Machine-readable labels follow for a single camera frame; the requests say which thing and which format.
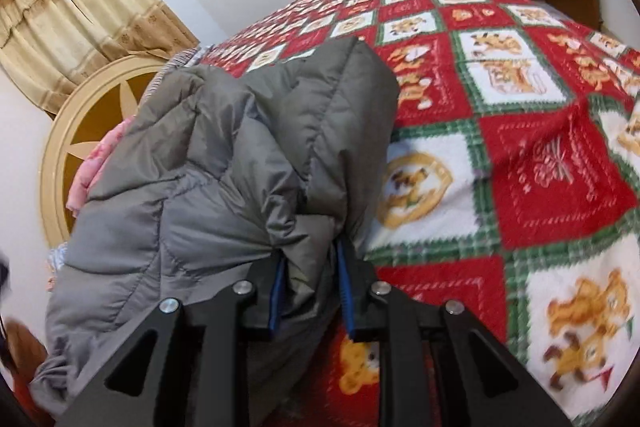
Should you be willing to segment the red patchwork bear bedspread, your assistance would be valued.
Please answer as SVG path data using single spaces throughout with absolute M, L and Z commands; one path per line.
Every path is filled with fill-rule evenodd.
M 356 37 L 400 95 L 366 246 L 462 301 L 577 426 L 639 394 L 639 54 L 532 0 L 295 0 L 208 65 L 241 76 Z

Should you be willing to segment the beige patterned curtain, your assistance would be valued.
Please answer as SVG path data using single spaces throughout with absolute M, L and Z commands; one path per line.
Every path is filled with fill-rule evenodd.
M 163 0 L 1 0 L 1 66 L 52 115 L 100 68 L 129 55 L 168 60 L 197 42 Z

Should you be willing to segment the cream wooden headboard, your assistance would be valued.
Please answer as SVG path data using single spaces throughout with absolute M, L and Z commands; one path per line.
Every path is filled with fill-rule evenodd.
M 75 174 L 107 132 L 137 112 L 146 86 L 166 64 L 131 55 L 91 75 L 55 116 L 39 171 L 39 206 L 49 247 L 70 237 L 75 218 L 66 208 Z

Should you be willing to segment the grey puffer jacket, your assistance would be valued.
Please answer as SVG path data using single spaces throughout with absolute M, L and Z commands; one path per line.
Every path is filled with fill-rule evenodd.
M 367 236 L 397 112 L 394 73 L 338 38 L 242 77 L 198 65 L 145 102 L 81 208 L 30 385 L 53 416 L 160 300 L 198 303 L 273 251 L 292 298 L 273 343 L 250 344 L 250 421 L 302 378 L 338 306 L 332 245 Z

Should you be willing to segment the pink folded blanket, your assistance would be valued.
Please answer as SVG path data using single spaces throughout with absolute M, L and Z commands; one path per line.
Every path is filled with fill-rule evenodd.
M 81 208 L 85 206 L 89 192 L 93 185 L 98 182 L 107 159 L 110 158 L 117 144 L 122 141 L 133 121 L 134 116 L 130 116 L 107 132 L 102 140 L 90 150 L 89 155 L 76 171 L 65 205 L 74 218 L 79 215 Z

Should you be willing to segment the striped grey pillow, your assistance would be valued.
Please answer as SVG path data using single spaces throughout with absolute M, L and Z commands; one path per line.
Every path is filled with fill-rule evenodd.
M 157 72 L 148 84 L 148 88 L 151 90 L 157 89 L 168 74 L 175 72 L 179 68 L 198 65 L 208 51 L 209 46 L 197 46 L 177 53 Z

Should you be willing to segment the red jacket sleeve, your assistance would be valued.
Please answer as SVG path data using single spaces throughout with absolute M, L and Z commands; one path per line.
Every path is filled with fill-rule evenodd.
M 1 362 L 13 378 L 17 402 L 36 426 L 53 426 L 54 419 L 32 399 L 29 385 L 39 365 L 47 358 L 47 349 L 29 328 L 17 319 L 4 323 L 6 343 L 1 349 Z

